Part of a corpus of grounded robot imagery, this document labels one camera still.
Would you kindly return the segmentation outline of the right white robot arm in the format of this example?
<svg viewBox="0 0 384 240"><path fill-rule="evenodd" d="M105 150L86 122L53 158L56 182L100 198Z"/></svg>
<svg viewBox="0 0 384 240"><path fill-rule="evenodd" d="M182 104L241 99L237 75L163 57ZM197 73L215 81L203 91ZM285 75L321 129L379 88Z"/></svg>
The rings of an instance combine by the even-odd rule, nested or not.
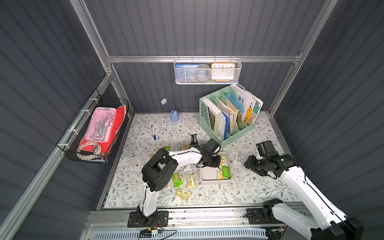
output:
<svg viewBox="0 0 384 240"><path fill-rule="evenodd" d="M266 223L282 222L308 240L362 239L363 224L337 208L294 163L293 157L280 155L271 141L257 144L257 155L249 156L244 166L261 177L273 173L272 178L288 185L313 216L308 218L282 200L272 199L264 202L261 210L261 217Z"/></svg>

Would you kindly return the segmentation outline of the black cookie packet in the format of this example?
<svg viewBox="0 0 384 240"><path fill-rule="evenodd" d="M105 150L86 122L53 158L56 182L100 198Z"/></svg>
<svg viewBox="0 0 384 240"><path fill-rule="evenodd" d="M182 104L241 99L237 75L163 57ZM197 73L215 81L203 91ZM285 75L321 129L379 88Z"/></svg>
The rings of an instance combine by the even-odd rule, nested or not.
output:
<svg viewBox="0 0 384 240"><path fill-rule="evenodd" d="M190 136L191 136L190 146L191 147L197 146L198 145L197 134L192 134Z"/></svg>

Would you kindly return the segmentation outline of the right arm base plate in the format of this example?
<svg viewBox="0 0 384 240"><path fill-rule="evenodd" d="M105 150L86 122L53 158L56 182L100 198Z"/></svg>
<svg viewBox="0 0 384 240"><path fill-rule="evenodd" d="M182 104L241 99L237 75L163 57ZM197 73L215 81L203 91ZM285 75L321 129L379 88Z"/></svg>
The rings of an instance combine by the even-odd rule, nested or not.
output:
<svg viewBox="0 0 384 240"><path fill-rule="evenodd" d="M246 212L245 217L250 225L266 224L271 221L268 210L265 208L250 208L246 209Z"/></svg>

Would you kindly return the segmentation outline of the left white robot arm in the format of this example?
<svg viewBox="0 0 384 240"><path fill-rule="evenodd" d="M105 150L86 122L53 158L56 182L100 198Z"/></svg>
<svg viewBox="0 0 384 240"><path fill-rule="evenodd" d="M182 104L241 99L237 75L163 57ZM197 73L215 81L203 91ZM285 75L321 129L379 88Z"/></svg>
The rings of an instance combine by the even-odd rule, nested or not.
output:
<svg viewBox="0 0 384 240"><path fill-rule="evenodd" d="M203 168L218 168L221 162L218 155L220 149L221 146L214 139L178 152L159 149L142 168L145 191L137 207L139 215L145 220L154 215L160 191L169 183L177 167L193 164Z"/></svg>

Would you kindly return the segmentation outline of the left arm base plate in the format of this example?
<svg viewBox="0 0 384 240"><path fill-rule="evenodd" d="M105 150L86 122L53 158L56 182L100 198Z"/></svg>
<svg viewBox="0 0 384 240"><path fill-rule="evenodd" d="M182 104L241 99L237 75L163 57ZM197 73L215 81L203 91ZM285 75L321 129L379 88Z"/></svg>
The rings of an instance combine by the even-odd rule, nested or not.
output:
<svg viewBox="0 0 384 240"><path fill-rule="evenodd" d="M140 211L131 212L129 215L128 228L143 227L167 227L169 221L168 211L155 211L149 217L145 217Z"/></svg>

